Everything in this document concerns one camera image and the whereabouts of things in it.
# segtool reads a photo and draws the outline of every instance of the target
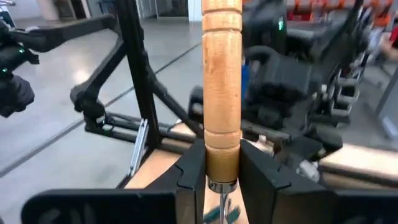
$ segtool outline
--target wooden handle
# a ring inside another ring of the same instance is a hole
[[[242,0],[202,0],[206,173],[236,180],[241,139]]]

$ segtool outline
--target black plastic part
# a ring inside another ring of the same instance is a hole
[[[24,205],[22,223],[175,224],[177,194],[172,189],[50,190]]]
[[[322,143],[305,136],[299,136],[282,146],[282,150],[308,160],[322,150]]]
[[[287,8],[283,1],[251,1],[242,13],[243,47],[267,45],[285,54]]]
[[[24,111],[35,99],[35,93],[28,81],[11,73],[9,75],[9,80],[0,80],[0,116],[4,118]]]
[[[25,62],[37,65],[39,64],[39,56],[33,54],[29,48],[19,44],[17,40],[11,37],[9,32],[4,34],[1,37],[0,70],[6,69],[8,72],[13,72]]]
[[[326,153],[335,152],[343,147],[343,138],[341,134],[334,129],[314,126],[305,136],[321,142]]]
[[[254,95],[294,104],[312,94],[312,65],[298,62],[296,58],[278,54],[266,46],[253,46],[245,49],[244,56],[249,60],[267,58],[253,77],[249,90]]]
[[[188,118],[199,124],[203,124],[203,88],[193,87],[189,96]]]
[[[333,223],[340,224],[356,217],[366,223],[397,223],[398,213],[393,205],[398,204],[398,190],[339,190],[338,205]]]
[[[249,223],[332,223],[337,195],[296,174],[245,140],[239,184]]]
[[[196,140],[171,168],[146,187],[151,190],[173,188],[177,191],[175,201],[179,220],[177,223],[203,223],[206,186],[205,161],[205,142],[201,139]]]

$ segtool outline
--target blue part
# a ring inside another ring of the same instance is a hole
[[[230,212],[226,216],[227,223],[233,224],[234,222],[236,222],[236,220],[238,220],[240,214],[241,214],[241,210],[239,209],[239,207],[234,208],[234,210],[232,210],[232,212]]]
[[[242,65],[242,104],[249,85],[249,65]]]

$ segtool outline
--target concrete floor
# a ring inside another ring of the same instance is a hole
[[[145,44],[150,64],[156,71],[201,41],[199,24],[144,22]],[[15,71],[31,82],[35,103],[9,119],[0,119],[0,216],[6,224],[20,223],[24,202],[47,189],[114,188],[124,177],[133,144],[85,133],[81,115],[73,110],[70,88],[88,78],[109,52],[116,34],[101,31],[71,40],[41,54],[40,65],[24,64]],[[157,74],[158,79],[183,106],[195,85],[202,84],[201,47],[176,60]],[[369,69],[370,75],[379,71]],[[109,111],[139,116],[130,71],[126,60],[101,89],[103,103],[114,102]],[[177,118],[155,99],[159,121],[174,123]],[[341,129],[350,144],[392,148],[377,124],[363,113],[362,103],[353,109],[353,123]],[[57,141],[48,139],[68,132]]]

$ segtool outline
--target white wall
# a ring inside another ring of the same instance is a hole
[[[36,0],[14,0],[16,6],[7,7],[13,20],[42,16]]]
[[[201,0],[188,0],[188,18],[190,22],[201,22]]]

